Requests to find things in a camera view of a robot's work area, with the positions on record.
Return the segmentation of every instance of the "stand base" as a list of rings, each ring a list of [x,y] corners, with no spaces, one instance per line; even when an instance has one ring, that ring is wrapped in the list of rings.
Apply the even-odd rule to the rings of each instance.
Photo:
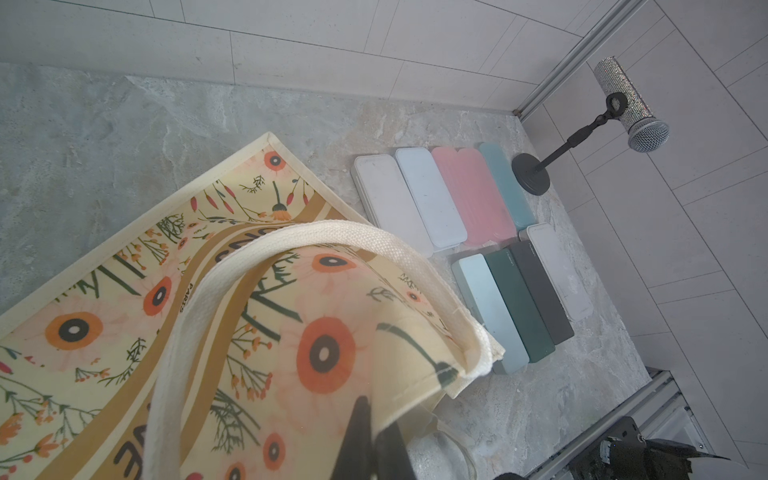
[[[540,162],[529,154],[519,154],[512,159],[512,171],[521,187],[531,195],[544,195],[549,190],[549,174],[546,170],[534,172]]]

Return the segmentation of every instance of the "microphone grille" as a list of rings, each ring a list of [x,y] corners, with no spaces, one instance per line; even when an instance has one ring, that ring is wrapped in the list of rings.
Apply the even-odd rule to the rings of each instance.
[[[629,129],[629,148],[641,153],[654,151],[670,137],[670,126],[656,117],[646,117]]]

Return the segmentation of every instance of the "white pencil case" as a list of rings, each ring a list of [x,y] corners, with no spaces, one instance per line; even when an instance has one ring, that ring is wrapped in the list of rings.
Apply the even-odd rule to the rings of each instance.
[[[432,256],[432,241],[391,155],[357,157],[352,179],[371,223],[394,233],[424,257]]]
[[[429,150],[399,148],[395,158],[435,252],[466,241],[467,229]]]
[[[563,251],[553,226],[549,223],[531,225],[520,232],[520,239],[533,243],[568,319],[577,322],[590,316],[593,311],[592,301],[589,300],[573,262]]]

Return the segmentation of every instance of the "white wall tile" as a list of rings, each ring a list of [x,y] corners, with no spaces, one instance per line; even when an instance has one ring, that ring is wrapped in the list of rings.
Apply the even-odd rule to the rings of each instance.
[[[768,444],[739,442],[736,440],[736,447],[741,452],[745,462],[768,465]]]
[[[618,137],[608,142],[604,147],[600,147],[589,157],[579,162],[578,167],[584,175],[588,175],[599,167],[602,167],[609,161],[629,150],[627,145],[627,134],[622,132]]]
[[[547,25],[566,28],[589,0],[482,0]]]
[[[730,93],[755,125],[768,135],[768,64],[763,65],[730,87]]]
[[[768,338],[738,293],[659,308],[731,436],[768,442]]]
[[[688,204],[685,211],[757,321],[768,332],[766,192],[768,173]]]
[[[651,152],[674,189],[768,144],[680,32],[627,70],[643,99],[670,125]]]
[[[563,144],[563,137],[558,133],[544,105],[540,105],[523,122],[523,128],[531,141],[540,160],[557,150]]]
[[[184,10],[181,8],[181,0],[150,0],[152,12],[156,18],[166,20],[184,21]]]
[[[568,216],[629,334],[669,332],[598,201],[593,198]]]
[[[553,164],[547,167],[549,179],[551,180],[554,191],[563,203],[566,211],[572,210],[579,205],[584,204],[591,198],[594,198],[592,189],[589,187],[581,170],[578,169],[576,161],[571,152],[565,152]]]
[[[656,5],[656,2],[645,2],[645,5],[640,7],[640,9],[627,20],[627,23],[623,24],[621,28],[615,31],[614,34],[611,35],[594,54],[592,54],[587,62],[594,68],[594,66],[603,58],[618,57],[663,17],[664,13],[661,11],[661,8]]]
[[[48,0],[0,2],[0,61],[233,82],[227,31]]]
[[[387,98],[402,60],[232,34],[237,84]]]
[[[482,107],[500,78],[407,61],[390,98]]]
[[[678,280],[649,289],[654,301],[659,304],[710,293],[725,292],[726,290],[733,290],[733,285],[731,285],[725,272],[722,271]]]
[[[598,22],[605,16],[605,14],[607,14],[611,8],[616,5],[616,1],[617,0],[600,0],[598,2],[598,7],[593,10],[593,12],[587,17],[587,20],[581,22],[580,24],[579,22],[571,23],[574,26],[579,25],[578,28],[576,28],[576,31],[573,31],[573,33],[580,37],[584,37],[595,25],[598,24]]]
[[[768,63],[768,35],[715,71],[728,87]]]
[[[704,392],[694,370],[690,367],[683,350],[677,345],[674,336],[671,333],[659,333],[657,335],[634,336],[632,341],[646,366],[672,372],[677,386],[680,387],[683,397],[704,430],[704,435],[712,445],[715,454],[743,464],[744,460],[741,458],[739,450],[734,445],[728,430],[720,420],[717,411]]]
[[[379,0],[376,3],[376,13],[371,22],[371,28],[366,39],[364,52],[380,55],[384,48],[384,41],[389,33],[389,26],[395,17],[395,10],[400,0]]]
[[[154,16],[150,0],[75,0],[71,3],[88,7],[106,8],[107,10],[115,10],[116,12],[146,15],[147,17]]]
[[[605,112],[605,94],[594,78],[591,68],[583,64],[544,103],[554,124],[565,138],[579,128],[589,125],[599,114]],[[580,162],[612,141],[624,127],[619,121],[609,121],[592,132],[592,135],[576,148],[571,149],[576,161]]]
[[[491,70],[496,66],[499,58],[501,58],[504,52],[507,51],[509,45],[511,45],[511,43],[515,40],[515,37],[518,36],[518,33],[520,33],[520,31],[523,29],[523,25],[526,23],[528,23],[527,18],[521,17],[519,15],[515,16],[515,19],[512,20],[512,23],[507,27],[507,31],[505,31],[502,35],[501,40],[498,41],[496,46],[491,51],[491,54],[483,62],[482,67],[480,67],[480,70],[478,70],[478,73],[491,73]]]
[[[538,22],[526,22],[491,74],[538,84],[571,51],[580,38]]]
[[[674,25],[667,17],[662,17],[653,27],[643,33],[635,43],[617,57],[619,65],[626,71],[643,58],[643,55],[651,51],[656,45],[659,45],[667,35],[675,30]]]
[[[768,171],[768,147],[718,168],[674,190],[680,204],[687,205],[731,185]]]
[[[182,0],[187,22],[362,51],[377,0]]]
[[[515,16],[467,0],[400,0],[382,55],[477,71]]]
[[[531,94],[534,88],[536,88],[534,84],[515,80],[502,80],[483,107],[493,110],[513,111],[522,104],[523,100]]]
[[[659,0],[699,55],[717,70],[766,34],[765,0]]]
[[[539,160],[543,160],[563,144],[563,138],[543,105],[525,119],[523,128],[539,155]],[[594,198],[592,190],[584,179],[584,175],[581,174],[573,156],[571,156],[571,152],[566,152],[547,167],[547,172],[551,184],[566,210],[572,210]]]
[[[720,270],[646,154],[627,150],[587,181],[648,287]]]

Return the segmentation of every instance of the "black object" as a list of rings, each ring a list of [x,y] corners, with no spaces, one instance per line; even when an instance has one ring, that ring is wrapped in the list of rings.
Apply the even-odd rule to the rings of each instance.
[[[371,442],[371,405],[360,396],[355,401],[349,424],[333,466],[331,480],[416,480],[397,422]]]
[[[536,157],[530,154],[519,154],[512,159],[512,171],[515,172],[515,178],[518,179],[520,186],[531,195],[544,195],[549,190],[549,174],[545,168],[553,161],[557,160],[562,154],[587,140],[587,137],[595,128],[605,125],[609,120],[619,118],[624,110],[627,109],[629,102],[627,95],[616,92],[605,98],[606,111],[598,115],[594,121],[586,127],[579,128],[572,134],[557,150],[552,152],[543,161],[536,160]]]
[[[565,315],[563,305],[554,291],[552,282],[549,281],[544,266],[541,265],[541,260],[536,254],[533,243],[530,240],[523,240],[513,243],[508,249],[518,264],[520,274],[523,276],[525,285],[531,293],[531,298],[536,304],[541,320],[547,327],[552,342],[559,345],[571,338],[574,335],[571,322]]]

